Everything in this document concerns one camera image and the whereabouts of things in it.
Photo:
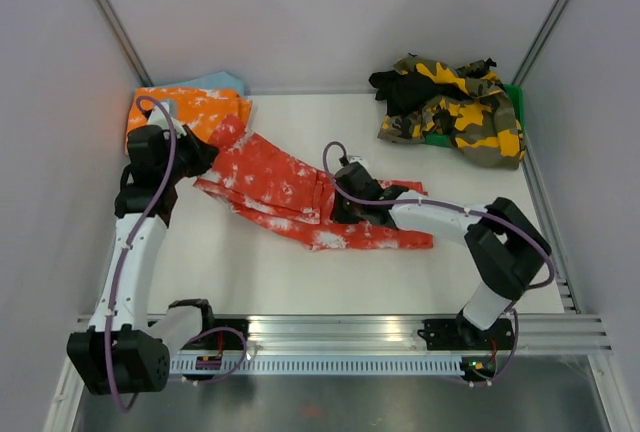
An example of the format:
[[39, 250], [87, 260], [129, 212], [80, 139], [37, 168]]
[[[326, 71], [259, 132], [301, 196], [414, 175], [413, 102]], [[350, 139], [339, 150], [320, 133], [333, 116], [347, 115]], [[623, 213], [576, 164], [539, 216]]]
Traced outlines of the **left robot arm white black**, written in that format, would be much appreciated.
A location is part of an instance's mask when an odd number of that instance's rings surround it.
[[177, 202], [176, 185], [206, 172], [218, 150], [186, 126], [146, 125], [127, 136], [129, 162], [114, 202], [115, 245], [98, 306], [66, 351], [93, 395], [159, 392], [170, 359], [188, 342], [210, 347], [218, 326], [205, 299], [169, 304], [155, 323], [148, 300], [157, 257]]

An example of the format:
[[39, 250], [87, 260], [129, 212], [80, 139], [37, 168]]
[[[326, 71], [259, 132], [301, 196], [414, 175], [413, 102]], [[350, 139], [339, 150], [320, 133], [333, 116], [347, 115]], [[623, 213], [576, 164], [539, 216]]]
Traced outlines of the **black trousers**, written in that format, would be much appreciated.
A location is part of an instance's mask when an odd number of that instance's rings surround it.
[[449, 89], [447, 84], [437, 84], [417, 71], [407, 74], [399, 74], [393, 70], [375, 72], [368, 81], [376, 90], [375, 100], [386, 103], [386, 115], [390, 117], [415, 112]]

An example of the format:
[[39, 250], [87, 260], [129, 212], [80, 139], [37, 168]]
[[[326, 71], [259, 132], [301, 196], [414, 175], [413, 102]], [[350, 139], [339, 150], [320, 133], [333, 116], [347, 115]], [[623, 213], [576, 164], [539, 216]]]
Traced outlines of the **folded light blue trousers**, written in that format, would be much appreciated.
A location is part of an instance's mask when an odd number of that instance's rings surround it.
[[226, 71], [219, 71], [204, 75], [195, 79], [167, 84], [167, 87], [190, 87], [198, 89], [232, 89], [238, 95], [244, 96], [246, 92], [245, 82]]

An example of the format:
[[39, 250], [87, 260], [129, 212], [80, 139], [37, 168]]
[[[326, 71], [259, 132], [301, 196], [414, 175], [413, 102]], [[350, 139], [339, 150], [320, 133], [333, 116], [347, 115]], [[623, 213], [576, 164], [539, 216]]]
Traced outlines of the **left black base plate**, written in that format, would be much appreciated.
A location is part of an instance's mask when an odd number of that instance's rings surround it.
[[243, 341], [249, 338], [249, 321], [242, 318], [215, 319], [213, 332], [194, 342], [194, 346], [216, 354], [227, 351], [242, 351]]

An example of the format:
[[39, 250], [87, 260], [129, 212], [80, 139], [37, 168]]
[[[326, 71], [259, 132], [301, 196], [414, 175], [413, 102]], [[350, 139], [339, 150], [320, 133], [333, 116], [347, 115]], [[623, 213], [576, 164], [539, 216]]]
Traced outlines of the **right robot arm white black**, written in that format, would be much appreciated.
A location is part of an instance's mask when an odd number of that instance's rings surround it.
[[533, 288], [538, 272], [553, 269], [549, 243], [507, 198], [485, 206], [438, 201], [406, 186], [384, 187], [359, 162], [342, 158], [340, 164], [332, 176], [333, 221], [425, 233], [467, 248], [480, 283], [456, 317], [456, 336], [466, 347], [488, 341], [503, 312]]

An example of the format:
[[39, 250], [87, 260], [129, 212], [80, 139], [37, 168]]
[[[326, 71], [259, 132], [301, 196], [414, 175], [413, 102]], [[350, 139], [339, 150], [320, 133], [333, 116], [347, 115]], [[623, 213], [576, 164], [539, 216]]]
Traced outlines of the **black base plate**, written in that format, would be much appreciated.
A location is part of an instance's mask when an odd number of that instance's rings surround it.
[[461, 315], [426, 319], [417, 335], [430, 351], [507, 351], [515, 344], [515, 331], [508, 318], [499, 318], [486, 330], [476, 328]]
[[249, 338], [249, 321], [242, 318], [215, 319], [213, 332], [194, 342], [194, 346], [216, 354], [227, 351], [242, 351], [243, 341]]

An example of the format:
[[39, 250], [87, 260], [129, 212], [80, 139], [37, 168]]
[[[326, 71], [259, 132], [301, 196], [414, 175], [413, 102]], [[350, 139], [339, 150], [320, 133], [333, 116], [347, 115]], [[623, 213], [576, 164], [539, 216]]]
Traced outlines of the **red white tie-dye trousers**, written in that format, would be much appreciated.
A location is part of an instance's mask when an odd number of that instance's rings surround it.
[[194, 186], [225, 202], [231, 212], [311, 251], [434, 245], [427, 233], [333, 221], [334, 187], [327, 174], [279, 149], [234, 115], [222, 119], [209, 143], [219, 154]]

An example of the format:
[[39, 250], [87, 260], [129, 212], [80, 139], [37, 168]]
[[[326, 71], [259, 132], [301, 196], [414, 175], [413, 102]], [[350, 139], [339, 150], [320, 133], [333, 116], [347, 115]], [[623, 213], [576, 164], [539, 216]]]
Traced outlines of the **folded orange tie-dye trousers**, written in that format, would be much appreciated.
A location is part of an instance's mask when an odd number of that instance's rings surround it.
[[151, 96], [158, 101], [171, 101], [176, 107], [176, 118], [186, 124], [201, 140], [207, 141], [228, 115], [249, 122], [253, 103], [234, 89], [201, 89], [193, 87], [139, 88], [134, 99]]

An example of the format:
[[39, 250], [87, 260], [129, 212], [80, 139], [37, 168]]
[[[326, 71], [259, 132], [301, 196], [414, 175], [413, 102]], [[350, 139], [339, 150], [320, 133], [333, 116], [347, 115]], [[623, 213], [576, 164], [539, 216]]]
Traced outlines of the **corner aluminium post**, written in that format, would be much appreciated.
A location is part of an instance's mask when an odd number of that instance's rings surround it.
[[124, 60], [130, 67], [139, 84], [143, 87], [153, 86], [153, 80], [143, 64], [133, 41], [127, 33], [115, 7], [111, 0], [92, 0], [101, 16], [103, 17], [107, 28], [111, 32], [117, 42]]
[[566, 12], [571, 0], [554, 0], [536, 32], [514, 77], [513, 84], [521, 86], [542, 53], [554, 30]]

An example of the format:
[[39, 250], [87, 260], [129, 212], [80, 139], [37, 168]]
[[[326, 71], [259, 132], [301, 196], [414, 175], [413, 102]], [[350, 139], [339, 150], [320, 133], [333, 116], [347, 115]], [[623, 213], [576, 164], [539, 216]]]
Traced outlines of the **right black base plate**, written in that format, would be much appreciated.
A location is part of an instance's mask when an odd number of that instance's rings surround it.
[[508, 318], [499, 318], [486, 330], [476, 328], [461, 315], [426, 319], [417, 335], [430, 351], [507, 351], [515, 344], [515, 331]]

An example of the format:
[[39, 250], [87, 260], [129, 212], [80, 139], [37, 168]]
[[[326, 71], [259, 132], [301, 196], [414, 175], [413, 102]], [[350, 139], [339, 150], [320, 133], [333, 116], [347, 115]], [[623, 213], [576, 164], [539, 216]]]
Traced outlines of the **green plastic bin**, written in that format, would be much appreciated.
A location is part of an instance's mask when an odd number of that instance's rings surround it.
[[[521, 131], [525, 132], [526, 115], [524, 111], [523, 91], [520, 87], [512, 84], [505, 84], [504, 89], [512, 102], [516, 118], [519, 121], [519, 124], [521, 127]], [[427, 135], [424, 139], [424, 144], [430, 145], [430, 146], [436, 146], [436, 147], [444, 147], [444, 148], [452, 147], [450, 139], [447, 136], [442, 134]]]

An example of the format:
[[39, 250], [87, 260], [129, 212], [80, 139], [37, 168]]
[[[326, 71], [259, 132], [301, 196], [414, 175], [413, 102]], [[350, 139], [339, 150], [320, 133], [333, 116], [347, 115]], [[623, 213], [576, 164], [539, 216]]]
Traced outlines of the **aluminium front rail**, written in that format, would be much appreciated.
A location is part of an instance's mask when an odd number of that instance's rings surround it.
[[[488, 351], [430, 351], [417, 335], [422, 322], [452, 315], [218, 315], [249, 321], [250, 349], [267, 355], [453, 355]], [[602, 320], [585, 314], [520, 313], [515, 331], [521, 355], [610, 354]]]

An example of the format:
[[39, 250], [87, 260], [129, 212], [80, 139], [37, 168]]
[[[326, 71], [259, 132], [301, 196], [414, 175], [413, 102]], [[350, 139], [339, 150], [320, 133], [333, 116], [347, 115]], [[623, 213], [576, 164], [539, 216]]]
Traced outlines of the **camouflage yellow green trousers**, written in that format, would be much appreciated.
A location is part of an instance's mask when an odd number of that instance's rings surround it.
[[518, 169], [526, 153], [525, 136], [496, 67], [491, 58], [460, 67], [413, 54], [398, 60], [388, 71], [417, 71], [449, 89], [406, 116], [385, 112], [377, 137], [424, 144], [427, 135], [442, 134], [454, 151], [476, 166]]

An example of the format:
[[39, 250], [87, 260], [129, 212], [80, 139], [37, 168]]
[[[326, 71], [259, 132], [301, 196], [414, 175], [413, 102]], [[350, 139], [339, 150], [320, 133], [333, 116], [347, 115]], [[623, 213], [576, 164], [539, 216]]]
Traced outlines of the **left corner aluminium post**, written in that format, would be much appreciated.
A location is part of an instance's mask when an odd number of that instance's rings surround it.
[[115, 7], [111, 0], [92, 0], [101, 16], [103, 17], [107, 28], [111, 32], [117, 42], [124, 60], [130, 67], [139, 84], [143, 87], [153, 86], [153, 80], [143, 64], [133, 41], [127, 33]]

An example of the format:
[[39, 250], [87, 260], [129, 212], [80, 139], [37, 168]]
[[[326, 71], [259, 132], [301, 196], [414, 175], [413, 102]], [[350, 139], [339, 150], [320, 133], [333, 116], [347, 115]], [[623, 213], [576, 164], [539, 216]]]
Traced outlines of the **right corner aluminium post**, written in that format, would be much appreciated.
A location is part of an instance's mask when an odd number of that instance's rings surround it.
[[521, 86], [542, 53], [554, 30], [566, 12], [571, 0], [554, 0], [536, 32], [514, 77], [513, 84]]

